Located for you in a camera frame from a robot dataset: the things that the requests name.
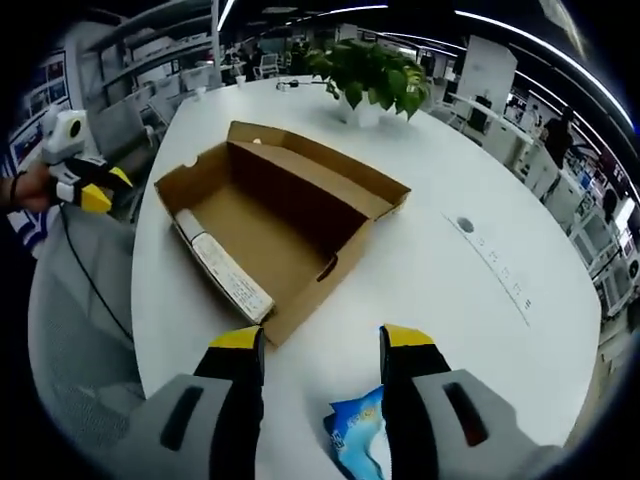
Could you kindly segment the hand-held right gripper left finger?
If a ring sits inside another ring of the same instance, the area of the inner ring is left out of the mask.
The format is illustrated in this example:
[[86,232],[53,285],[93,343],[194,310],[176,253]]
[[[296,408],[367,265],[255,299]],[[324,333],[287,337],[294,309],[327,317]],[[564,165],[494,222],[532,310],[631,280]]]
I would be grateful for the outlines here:
[[136,409],[121,441],[124,479],[252,479],[264,415],[264,332],[213,340],[191,374]]

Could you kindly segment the person's left hand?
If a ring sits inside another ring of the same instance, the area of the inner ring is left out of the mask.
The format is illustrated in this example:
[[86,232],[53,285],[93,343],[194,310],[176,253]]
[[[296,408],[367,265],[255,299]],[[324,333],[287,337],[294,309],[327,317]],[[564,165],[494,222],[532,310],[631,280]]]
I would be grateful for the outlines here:
[[11,205],[33,213],[48,210],[53,204],[52,182],[48,166],[33,162],[11,181],[9,190]]

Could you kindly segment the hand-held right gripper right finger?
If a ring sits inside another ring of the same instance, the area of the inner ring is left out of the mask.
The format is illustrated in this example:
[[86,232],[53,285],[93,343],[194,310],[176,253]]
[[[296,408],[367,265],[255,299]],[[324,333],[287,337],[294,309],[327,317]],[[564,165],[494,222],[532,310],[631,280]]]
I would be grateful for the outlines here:
[[509,402],[451,369],[422,331],[381,326],[380,374],[392,478],[552,478],[560,448],[536,444]]

